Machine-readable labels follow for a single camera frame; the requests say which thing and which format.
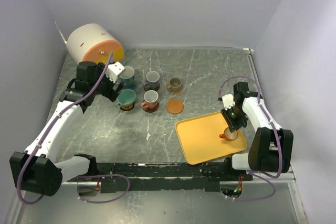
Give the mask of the teal cup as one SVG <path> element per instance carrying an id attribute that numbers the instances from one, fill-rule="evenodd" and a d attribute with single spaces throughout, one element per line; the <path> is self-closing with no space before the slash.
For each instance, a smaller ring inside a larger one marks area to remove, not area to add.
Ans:
<path id="1" fill-rule="evenodd" d="M 137 95 L 134 90 L 124 89 L 118 95 L 116 104 L 118 107 L 130 106 L 135 102 L 136 96 Z"/>

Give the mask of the large white blue-handled mug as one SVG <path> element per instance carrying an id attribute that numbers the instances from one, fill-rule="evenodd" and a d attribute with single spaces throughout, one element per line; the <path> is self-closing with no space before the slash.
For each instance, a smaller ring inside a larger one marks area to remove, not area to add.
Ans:
<path id="1" fill-rule="evenodd" d="M 135 70 L 130 66 L 125 66 L 125 72 L 119 76 L 118 80 L 122 81 L 123 84 L 136 82 L 134 75 Z"/>

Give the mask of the orange copper cup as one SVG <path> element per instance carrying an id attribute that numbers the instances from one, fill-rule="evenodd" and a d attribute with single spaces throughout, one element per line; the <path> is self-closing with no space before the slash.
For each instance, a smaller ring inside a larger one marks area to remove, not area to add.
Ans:
<path id="1" fill-rule="evenodd" d="M 236 130 L 231 132 L 229 128 L 226 128 L 224 129 L 223 133 L 219 135 L 219 137 L 226 141 L 234 141 L 238 138 L 238 132 Z"/>

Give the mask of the blue round coaster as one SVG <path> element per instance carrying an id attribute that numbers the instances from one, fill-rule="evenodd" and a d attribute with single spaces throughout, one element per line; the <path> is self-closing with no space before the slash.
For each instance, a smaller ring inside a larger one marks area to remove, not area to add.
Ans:
<path id="1" fill-rule="evenodd" d="M 131 90 L 134 90 L 137 88 L 137 83 L 136 82 L 132 82 L 132 83 L 125 83 L 123 85 L 123 88 L 124 89 L 131 89 Z"/>

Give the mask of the yellow black-rimmed coaster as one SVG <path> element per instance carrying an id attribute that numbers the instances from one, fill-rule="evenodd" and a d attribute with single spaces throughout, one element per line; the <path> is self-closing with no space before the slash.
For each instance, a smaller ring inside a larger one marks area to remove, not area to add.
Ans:
<path id="1" fill-rule="evenodd" d="M 132 109 L 134 109 L 135 103 L 132 103 L 128 106 L 120 106 L 119 109 L 122 111 L 130 111 Z"/>

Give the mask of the dark brown wooden coaster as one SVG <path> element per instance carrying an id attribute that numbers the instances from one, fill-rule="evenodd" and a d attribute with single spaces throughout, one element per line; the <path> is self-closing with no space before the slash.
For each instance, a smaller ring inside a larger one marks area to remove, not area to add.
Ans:
<path id="1" fill-rule="evenodd" d="M 143 88 L 144 88 L 145 91 L 150 91 L 150 90 L 158 91 L 160 89 L 160 84 L 156 88 L 151 88 L 148 85 L 144 85 Z"/>

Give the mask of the white pink cup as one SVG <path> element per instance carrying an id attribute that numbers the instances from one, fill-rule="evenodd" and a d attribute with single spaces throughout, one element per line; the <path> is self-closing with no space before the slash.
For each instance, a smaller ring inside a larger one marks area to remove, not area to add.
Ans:
<path id="1" fill-rule="evenodd" d="M 154 90 L 146 91 L 144 101 L 141 103 L 141 108 L 144 110 L 153 110 L 158 105 L 159 94 Z"/>

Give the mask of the dark walnut wooden coaster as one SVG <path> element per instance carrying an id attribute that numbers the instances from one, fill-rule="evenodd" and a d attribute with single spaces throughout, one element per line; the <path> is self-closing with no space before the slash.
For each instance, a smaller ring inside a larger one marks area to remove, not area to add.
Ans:
<path id="1" fill-rule="evenodd" d="M 145 112 L 147 112 L 147 113 L 153 113 L 153 112 L 155 112 L 155 111 L 159 108 L 159 106 L 160 106 L 160 103 L 158 102 L 158 103 L 156 104 L 155 107 L 150 108 L 150 107 L 148 107 L 148 106 L 145 104 L 145 102 L 143 102 L 143 107 L 142 107 L 142 109 L 143 109 Z"/>

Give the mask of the white grey-handled cup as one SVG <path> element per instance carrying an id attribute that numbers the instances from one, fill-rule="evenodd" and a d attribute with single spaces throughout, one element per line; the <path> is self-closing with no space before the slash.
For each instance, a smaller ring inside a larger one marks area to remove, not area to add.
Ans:
<path id="1" fill-rule="evenodd" d="M 160 84 L 160 74 L 158 72 L 150 71 L 146 74 L 144 85 L 148 85 L 151 88 L 156 88 L 159 84 Z"/>

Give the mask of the yellow plastic tray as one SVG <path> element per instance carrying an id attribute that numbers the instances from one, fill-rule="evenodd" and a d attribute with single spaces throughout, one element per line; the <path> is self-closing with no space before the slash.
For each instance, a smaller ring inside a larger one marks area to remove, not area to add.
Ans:
<path id="1" fill-rule="evenodd" d="M 233 141 L 219 137 L 227 127 L 220 112 L 177 122 L 175 129 L 186 162 L 196 165 L 245 150 L 247 143 L 241 131 Z"/>

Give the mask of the tan wooden coaster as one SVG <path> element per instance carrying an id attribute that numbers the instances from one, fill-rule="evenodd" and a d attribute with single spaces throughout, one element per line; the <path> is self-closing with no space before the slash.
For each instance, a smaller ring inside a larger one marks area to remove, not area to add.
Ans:
<path id="1" fill-rule="evenodd" d="M 177 88 L 175 88 L 171 86 L 170 83 L 168 82 L 166 84 L 166 89 L 168 92 L 176 94 L 176 93 L 180 93 L 183 90 L 183 85 L 181 84 Z"/>

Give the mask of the grey yellow-handled cup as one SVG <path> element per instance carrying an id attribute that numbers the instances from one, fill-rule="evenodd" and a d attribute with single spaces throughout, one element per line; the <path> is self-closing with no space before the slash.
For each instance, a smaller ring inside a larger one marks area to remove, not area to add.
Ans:
<path id="1" fill-rule="evenodd" d="M 182 84 L 182 81 L 179 78 L 172 78 L 172 79 L 169 80 L 169 83 L 170 83 L 171 86 L 177 88 L 179 85 Z"/>

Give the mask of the light orange wooden coaster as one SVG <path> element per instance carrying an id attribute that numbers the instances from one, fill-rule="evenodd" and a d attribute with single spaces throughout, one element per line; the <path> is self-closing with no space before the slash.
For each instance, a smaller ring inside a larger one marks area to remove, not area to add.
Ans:
<path id="1" fill-rule="evenodd" d="M 180 99 L 170 99 L 166 104 L 166 109 L 172 114 L 179 114 L 184 109 L 184 104 Z"/>

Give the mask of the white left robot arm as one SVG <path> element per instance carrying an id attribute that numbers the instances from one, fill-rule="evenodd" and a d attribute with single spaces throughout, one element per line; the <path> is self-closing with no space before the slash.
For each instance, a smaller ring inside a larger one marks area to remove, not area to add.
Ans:
<path id="1" fill-rule="evenodd" d="M 61 94 L 56 110 L 41 133 L 23 151 L 14 152 L 9 163 L 16 193 L 23 203 L 28 203 L 22 191 L 53 196 L 61 184 L 76 177 L 90 182 L 99 173 L 96 158 L 89 154 L 76 154 L 56 163 L 59 148 L 73 124 L 81 118 L 98 95 L 114 102 L 123 85 L 117 82 L 125 71 L 119 63 L 94 63 L 83 61 L 77 65 L 76 77 Z"/>

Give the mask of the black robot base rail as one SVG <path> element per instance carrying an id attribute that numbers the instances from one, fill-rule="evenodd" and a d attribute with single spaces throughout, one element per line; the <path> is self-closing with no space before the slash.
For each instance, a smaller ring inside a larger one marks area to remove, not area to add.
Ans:
<path id="1" fill-rule="evenodd" d="M 244 170 L 232 168 L 231 160 L 198 165 L 188 163 L 98 163 L 103 174 L 120 174 L 130 180 L 130 191 L 204 190 L 220 192 L 224 185 L 251 181 Z"/>

